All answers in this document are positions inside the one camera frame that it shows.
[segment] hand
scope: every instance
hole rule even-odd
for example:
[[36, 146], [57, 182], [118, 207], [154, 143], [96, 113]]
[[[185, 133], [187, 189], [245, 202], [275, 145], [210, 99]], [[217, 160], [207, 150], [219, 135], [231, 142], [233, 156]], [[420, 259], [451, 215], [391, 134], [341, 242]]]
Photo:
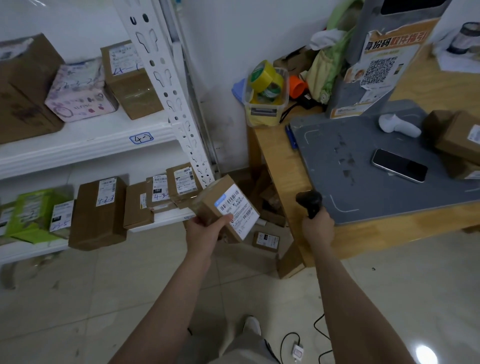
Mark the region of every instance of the hand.
[[313, 219], [310, 220], [307, 216], [303, 218], [303, 236], [309, 242], [312, 250], [330, 246], [334, 237], [334, 225], [335, 222], [325, 207], [322, 207]]
[[205, 226], [197, 216], [188, 220], [187, 254], [201, 259], [210, 259], [220, 230], [232, 219], [232, 214], [224, 215], [209, 226]]

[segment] shoe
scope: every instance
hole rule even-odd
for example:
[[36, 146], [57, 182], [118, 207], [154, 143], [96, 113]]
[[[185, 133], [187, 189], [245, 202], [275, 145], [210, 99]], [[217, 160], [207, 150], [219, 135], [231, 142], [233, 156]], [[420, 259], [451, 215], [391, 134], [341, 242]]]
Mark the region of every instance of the shoe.
[[250, 330], [254, 332], [255, 334], [261, 336], [262, 335], [262, 329], [260, 328], [260, 322], [258, 322], [257, 318], [255, 316], [248, 316], [245, 319], [245, 323], [243, 324], [243, 332], [246, 330]]

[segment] smartphone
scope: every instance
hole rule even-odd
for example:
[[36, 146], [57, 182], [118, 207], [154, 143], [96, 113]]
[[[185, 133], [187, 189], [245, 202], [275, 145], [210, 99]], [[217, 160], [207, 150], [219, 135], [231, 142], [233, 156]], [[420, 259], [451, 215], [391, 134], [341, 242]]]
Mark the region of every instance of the smartphone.
[[378, 168], [395, 173], [400, 177], [417, 183], [425, 182], [425, 176], [428, 171], [428, 168], [423, 164], [403, 158], [383, 149], [375, 150], [372, 157], [372, 164]]

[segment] pink gift box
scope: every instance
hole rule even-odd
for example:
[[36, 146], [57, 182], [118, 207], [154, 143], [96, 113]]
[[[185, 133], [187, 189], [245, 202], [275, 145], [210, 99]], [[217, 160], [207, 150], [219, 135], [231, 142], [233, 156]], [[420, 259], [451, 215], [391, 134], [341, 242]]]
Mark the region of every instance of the pink gift box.
[[65, 122], [115, 111], [118, 102], [106, 89], [102, 59], [61, 65], [45, 105]]

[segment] forearm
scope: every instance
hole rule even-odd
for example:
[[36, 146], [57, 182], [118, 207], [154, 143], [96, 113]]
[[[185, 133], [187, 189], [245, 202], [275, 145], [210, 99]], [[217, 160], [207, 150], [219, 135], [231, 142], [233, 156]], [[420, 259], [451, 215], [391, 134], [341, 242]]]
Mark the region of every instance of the forearm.
[[209, 259], [187, 254], [111, 363], [173, 363], [187, 335]]
[[414, 363], [401, 338], [331, 247], [312, 246], [336, 363]]

